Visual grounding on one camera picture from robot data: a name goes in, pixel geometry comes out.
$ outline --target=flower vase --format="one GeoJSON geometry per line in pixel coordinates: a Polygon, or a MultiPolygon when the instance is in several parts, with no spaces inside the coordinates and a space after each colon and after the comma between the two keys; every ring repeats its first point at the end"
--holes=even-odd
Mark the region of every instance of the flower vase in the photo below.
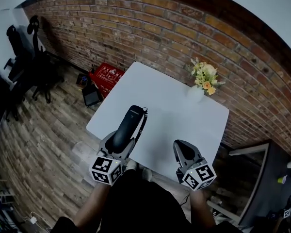
{"type": "Polygon", "coordinates": [[[199,103],[204,97],[204,90],[201,86],[192,86],[187,94],[187,98],[195,103],[199,103]]]}

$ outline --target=person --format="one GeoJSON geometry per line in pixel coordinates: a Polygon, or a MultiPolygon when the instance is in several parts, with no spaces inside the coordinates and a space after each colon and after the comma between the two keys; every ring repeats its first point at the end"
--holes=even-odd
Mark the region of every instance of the person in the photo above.
{"type": "Polygon", "coordinates": [[[231,224],[215,224],[202,191],[192,191],[190,223],[172,194],[150,182],[152,173],[145,168],[140,175],[137,163],[127,169],[110,187],[98,183],[73,221],[61,217],[51,233],[116,232],[239,232],[231,224]]]}

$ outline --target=white sneaker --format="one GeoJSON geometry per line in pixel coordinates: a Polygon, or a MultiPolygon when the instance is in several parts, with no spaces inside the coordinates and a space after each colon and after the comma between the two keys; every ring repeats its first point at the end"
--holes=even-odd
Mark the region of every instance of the white sneaker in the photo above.
{"type": "Polygon", "coordinates": [[[145,167],[145,168],[142,170],[141,177],[142,177],[144,180],[146,180],[146,181],[151,181],[151,179],[152,179],[152,171],[151,171],[150,169],[148,169],[148,168],[145,167]]]}
{"type": "Polygon", "coordinates": [[[138,166],[137,162],[130,160],[126,165],[126,171],[130,169],[137,170],[137,166],[138,166]]]}

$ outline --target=floor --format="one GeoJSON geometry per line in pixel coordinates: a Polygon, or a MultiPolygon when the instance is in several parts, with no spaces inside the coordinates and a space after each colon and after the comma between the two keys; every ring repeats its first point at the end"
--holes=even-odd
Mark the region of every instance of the floor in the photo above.
{"type": "MultiPolygon", "coordinates": [[[[19,121],[11,115],[0,125],[0,177],[15,193],[14,207],[22,217],[38,213],[51,227],[60,216],[73,217],[91,193],[96,183],[88,160],[99,144],[85,128],[99,104],[84,105],[75,84],[80,72],[60,67],[59,73],[65,82],[52,88],[51,104],[42,94],[34,101],[30,90],[18,106],[19,121]]],[[[159,174],[153,181],[179,202],[188,195],[188,188],[159,174]]],[[[182,208],[190,220],[189,202],[182,208]]]]}

